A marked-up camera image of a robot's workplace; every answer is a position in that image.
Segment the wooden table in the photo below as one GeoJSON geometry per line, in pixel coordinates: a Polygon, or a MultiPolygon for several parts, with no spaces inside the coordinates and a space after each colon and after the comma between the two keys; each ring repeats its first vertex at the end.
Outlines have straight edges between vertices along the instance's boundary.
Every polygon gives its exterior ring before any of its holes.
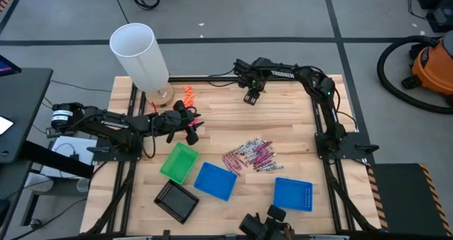
{"type": "MultiPolygon", "coordinates": [[[[331,76],[341,96],[340,111],[351,113],[348,96],[341,75],[331,76]]],[[[116,77],[108,110],[126,113],[132,82],[127,76],[116,77]]],[[[156,156],[143,159],[137,164],[130,207],[127,235],[162,235],[170,229],[172,235],[225,235],[243,234],[239,224],[246,213],[259,212],[265,218],[273,203],[276,177],[287,177],[314,184],[313,212],[286,210],[289,222],[297,234],[334,233],[327,183],[321,160],[316,155],[314,133],[316,125],[310,97],[298,82],[269,81],[255,106],[243,102],[246,89],[237,85],[216,88],[205,82],[174,83],[175,98],[183,99],[183,86],[191,86],[195,94],[194,106],[205,123],[197,130],[200,140],[192,148],[200,157],[184,182],[184,188],[199,197],[200,202],[189,220],[180,224],[153,203],[157,193],[168,181],[159,173],[163,162],[176,142],[185,143],[185,133],[177,133],[172,143],[166,137],[156,138],[156,156]],[[271,172],[249,171],[237,178],[228,202],[197,190],[193,183],[203,162],[208,161],[223,168],[223,153],[255,137],[273,141],[275,157],[285,168],[271,172]]],[[[137,96],[137,114],[140,95],[137,96]]],[[[145,114],[152,111],[147,104],[145,114]]],[[[354,130],[351,119],[339,115],[347,131],[354,130]]],[[[144,146],[152,152],[151,138],[144,146]]],[[[94,177],[88,194],[81,232],[93,226],[112,198],[117,163],[109,162],[94,177]]],[[[379,218],[369,185],[366,168],[351,160],[343,161],[343,170],[351,200],[375,227],[379,218]]],[[[347,228],[342,202],[339,211],[342,227],[347,228]]],[[[120,216],[115,228],[118,230],[120,216]]]]}

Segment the blue tray with holes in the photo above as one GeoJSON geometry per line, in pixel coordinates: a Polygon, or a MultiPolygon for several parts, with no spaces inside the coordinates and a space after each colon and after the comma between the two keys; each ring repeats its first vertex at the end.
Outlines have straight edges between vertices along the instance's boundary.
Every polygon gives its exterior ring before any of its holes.
{"type": "Polygon", "coordinates": [[[211,163],[203,163],[193,185],[198,190],[228,201],[238,176],[211,163]]]}
{"type": "Polygon", "coordinates": [[[274,205],[305,212],[313,211],[313,184],[277,177],[275,179],[274,205]]]}

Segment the shop vacuum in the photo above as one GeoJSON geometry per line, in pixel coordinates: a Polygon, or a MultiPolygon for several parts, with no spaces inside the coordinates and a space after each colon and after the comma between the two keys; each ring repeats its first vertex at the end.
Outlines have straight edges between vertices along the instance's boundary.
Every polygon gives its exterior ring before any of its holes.
{"type": "Polygon", "coordinates": [[[382,86],[402,101],[417,108],[434,113],[453,114],[453,30],[443,38],[429,38],[422,35],[401,38],[382,53],[377,62],[377,76],[382,86]],[[412,89],[419,86],[445,95],[451,107],[442,107],[419,101],[397,89],[387,79],[384,65],[387,57],[398,47],[416,43],[411,47],[409,55],[414,59],[411,76],[401,83],[404,88],[412,89]]]}

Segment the green plastic bin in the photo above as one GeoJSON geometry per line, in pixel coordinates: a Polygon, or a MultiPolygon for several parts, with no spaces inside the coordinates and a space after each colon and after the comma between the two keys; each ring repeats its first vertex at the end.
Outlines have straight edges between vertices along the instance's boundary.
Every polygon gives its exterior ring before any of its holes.
{"type": "Polygon", "coordinates": [[[178,184],[183,184],[199,155],[194,149],[179,142],[165,160],[161,173],[178,184]]]}

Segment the vacuum hose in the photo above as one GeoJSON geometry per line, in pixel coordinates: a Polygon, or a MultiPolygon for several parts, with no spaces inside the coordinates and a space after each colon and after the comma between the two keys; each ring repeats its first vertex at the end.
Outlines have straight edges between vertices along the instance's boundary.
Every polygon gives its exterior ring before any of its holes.
{"type": "Polygon", "coordinates": [[[407,43],[411,42],[418,42],[426,46],[430,47],[436,47],[439,41],[437,39],[425,37],[422,35],[413,35],[409,36],[407,38],[401,38],[399,41],[394,42],[390,46],[388,46],[385,51],[382,53],[381,57],[379,58],[379,61],[377,62],[377,76],[379,77],[379,80],[381,81],[382,86],[392,93],[395,97],[401,99],[402,101],[413,105],[417,108],[430,111],[433,113],[441,113],[441,114],[453,114],[453,108],[447,108],[447,107],[442,107],[442,106],[437,106],[437,105],[431,105],[429,103],[425,103],[423,101],[419,101],[418,99],[415,99],[408,94],[404,93],[403,91],[400,91],[397,89],[393,84],[390,83],[390,81],[387,79],[384,73],[384,65],[385,61],[387,60],[387,57],[398,47],[405,45],[407,43]]]}

